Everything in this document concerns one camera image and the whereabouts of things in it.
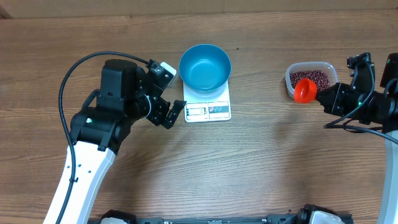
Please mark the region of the orange scoop blue handle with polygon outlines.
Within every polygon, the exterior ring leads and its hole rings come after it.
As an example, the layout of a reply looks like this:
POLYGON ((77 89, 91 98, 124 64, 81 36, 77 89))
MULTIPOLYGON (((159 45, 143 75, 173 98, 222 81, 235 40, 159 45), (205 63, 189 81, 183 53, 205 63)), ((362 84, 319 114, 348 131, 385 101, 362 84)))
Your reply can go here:
POLYGON ((317 86, 315 82, 303 78, 294 89, 294 101, 296 103, 310 103, 316 99, 317 86))

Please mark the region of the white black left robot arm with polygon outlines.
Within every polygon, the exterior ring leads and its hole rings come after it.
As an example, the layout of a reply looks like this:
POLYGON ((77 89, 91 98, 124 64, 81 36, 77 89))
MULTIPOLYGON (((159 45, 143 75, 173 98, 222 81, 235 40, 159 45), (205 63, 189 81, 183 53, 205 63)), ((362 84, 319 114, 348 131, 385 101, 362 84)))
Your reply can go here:
POLYGON ((100 185, 134 122, 147 118, 170 129, 185 101, 169 103, 163 91, 177 71, 154 60, 144 67, 128 60, 109 59, 101 71, 101 85, 90 93, 70 126, 63 174, 45 223, 86 223, 100 185))

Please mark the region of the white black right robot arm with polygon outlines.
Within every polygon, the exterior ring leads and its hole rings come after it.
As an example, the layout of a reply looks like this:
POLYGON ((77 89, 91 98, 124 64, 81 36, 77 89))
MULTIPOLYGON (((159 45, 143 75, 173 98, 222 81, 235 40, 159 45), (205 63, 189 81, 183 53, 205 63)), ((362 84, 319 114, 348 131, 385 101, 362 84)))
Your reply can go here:
POLYGON ((347 58, 350 84, 336 83, 317 93, 324 112, 338 116, 327 129, 369 133, 385 139, 386 173, 378 223, 397 223, 397 54, 387 57, 380 87, 375 90, 374 64, 365 52, 347 58))

